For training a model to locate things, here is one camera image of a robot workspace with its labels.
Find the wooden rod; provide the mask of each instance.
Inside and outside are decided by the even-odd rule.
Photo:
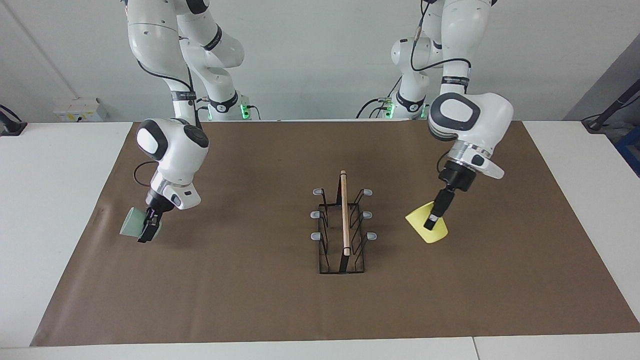
[[[347,197],[347,172],[340,172],[340,190],[342,192],[342,242],[343,254],[351,255],[351,237],[349,235],[349,200]]]

